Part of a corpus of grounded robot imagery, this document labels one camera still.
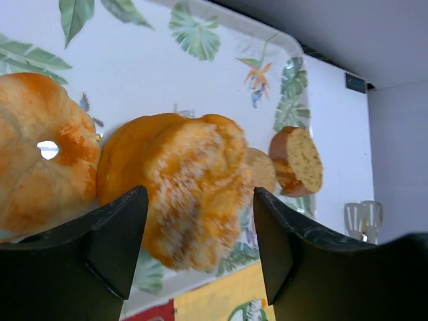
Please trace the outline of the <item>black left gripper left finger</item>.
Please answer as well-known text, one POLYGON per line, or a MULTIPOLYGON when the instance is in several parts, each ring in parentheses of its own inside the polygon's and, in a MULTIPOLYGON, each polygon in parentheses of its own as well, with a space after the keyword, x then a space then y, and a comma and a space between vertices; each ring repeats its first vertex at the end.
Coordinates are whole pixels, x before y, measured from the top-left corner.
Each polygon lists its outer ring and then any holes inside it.
POLYGON ((118 320, 146 223, 138 186, 49 231, 1 244, 2 320, 118 320))

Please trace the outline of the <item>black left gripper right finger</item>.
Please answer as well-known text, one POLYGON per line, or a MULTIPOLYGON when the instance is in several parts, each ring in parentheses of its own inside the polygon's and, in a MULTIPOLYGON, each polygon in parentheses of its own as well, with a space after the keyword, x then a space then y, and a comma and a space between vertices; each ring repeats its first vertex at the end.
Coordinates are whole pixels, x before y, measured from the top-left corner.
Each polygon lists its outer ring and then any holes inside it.
POLYGON ((427 234, 381 245, 345 236, 264 188, 253 217, 277 320, 426 320, 427 234))

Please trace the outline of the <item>silver metal tongs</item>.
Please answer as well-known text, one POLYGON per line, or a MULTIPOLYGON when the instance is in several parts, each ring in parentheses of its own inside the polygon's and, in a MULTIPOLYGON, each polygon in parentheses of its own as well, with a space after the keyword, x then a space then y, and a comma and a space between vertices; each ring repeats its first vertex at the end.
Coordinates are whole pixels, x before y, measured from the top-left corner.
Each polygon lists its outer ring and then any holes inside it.
POLYGON ((377 244, 383 217, 383 207, 378 201, 344 205, 344 224, 347 234, 359 241, 377 244))

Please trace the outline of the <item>small round bread bun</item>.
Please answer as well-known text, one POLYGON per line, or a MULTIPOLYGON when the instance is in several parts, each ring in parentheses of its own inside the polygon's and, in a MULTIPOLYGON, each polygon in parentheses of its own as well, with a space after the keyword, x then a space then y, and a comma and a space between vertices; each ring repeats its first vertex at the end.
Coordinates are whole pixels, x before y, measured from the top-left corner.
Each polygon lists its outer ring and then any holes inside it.
POLYGON ((247 149, 247 163, 253 173, 255 186, 263 187, 273 193, 277 181, 271 158, 261 150, 249 147, 247 149))

